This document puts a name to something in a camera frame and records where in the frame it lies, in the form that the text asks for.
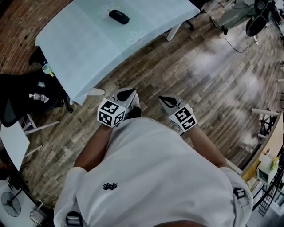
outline white cube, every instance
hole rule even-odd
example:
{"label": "white cube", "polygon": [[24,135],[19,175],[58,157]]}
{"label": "white cube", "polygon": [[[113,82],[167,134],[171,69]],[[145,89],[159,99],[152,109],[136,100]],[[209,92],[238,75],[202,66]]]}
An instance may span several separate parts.
{"label": "white cube", "polygon": [[104,98],[98,108],[98,121],[113,128],[125,118],[126,108]]}
{"label": "white cube", "polygon": [[183,132],[186,132],[197,124],[193,111],[188,104],[170,115],[169,120]]}

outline wooden tabletop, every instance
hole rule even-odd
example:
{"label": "wooden tabletop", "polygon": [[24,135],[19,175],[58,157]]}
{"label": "wooden tabletop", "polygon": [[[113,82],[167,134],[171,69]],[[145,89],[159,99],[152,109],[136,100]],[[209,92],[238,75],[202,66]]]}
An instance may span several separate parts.
{"label": "wooden tabletop", "polygon": [[267,136],[265,142],[261,145],[253,159],[249,162],[249,164],[244,168],[242,172],[242,178],[245,181],[250,180],[255,174],[258,164],[260,163],[259,157],[261,154],[266,154],[268,149],[269,154],[276,157],[278,152],[280,151],[283,144],[283,115],[282,112],[279,113],[275,124]]}

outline plastic bottle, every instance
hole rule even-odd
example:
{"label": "plastic bottle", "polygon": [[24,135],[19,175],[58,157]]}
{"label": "plastic bottle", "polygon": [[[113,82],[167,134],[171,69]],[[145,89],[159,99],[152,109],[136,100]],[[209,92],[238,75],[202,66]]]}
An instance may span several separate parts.
{"label": "plastic bottle", "polygon": [[46,102],[49,100],[49,98],[46,97],[46,96],[43,95],[43,94],[34,93],[34,94],[29,94],[28,96],[29,96],[30,98],[33,98],[34,100],[41,100],[41,101],[43,101],[44,103],[46,103]]}

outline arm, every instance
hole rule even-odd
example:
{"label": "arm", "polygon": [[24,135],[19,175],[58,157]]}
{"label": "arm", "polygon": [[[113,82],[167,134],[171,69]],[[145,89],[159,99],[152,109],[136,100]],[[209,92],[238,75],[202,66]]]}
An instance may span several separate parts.
{"label": "arm", "polygon": [[189,131],[189,137],[194,145],[195,150],[206,158],[209,162],[220,167],[227,167],[227,162],[219,149],[199,128],[198,125],[192,127]]}
{"label": "arm", "polygon": [[100,164],[106,154],[112,128],[101,124],[77,157],[74,167],[90,171]]}

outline shirt logo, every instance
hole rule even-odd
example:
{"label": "shirt logo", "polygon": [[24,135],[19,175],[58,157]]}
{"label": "shirt logo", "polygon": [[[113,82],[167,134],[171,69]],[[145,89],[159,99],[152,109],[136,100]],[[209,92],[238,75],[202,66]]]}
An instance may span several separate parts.
{"label": "shirt logo", "polygon": [[108,190],[108,189],[114,190],[116,187],[117,187],[116,183],[113,183],[113,184],[110,184],[110,183],[103,184],[103,189],[104,190]]}

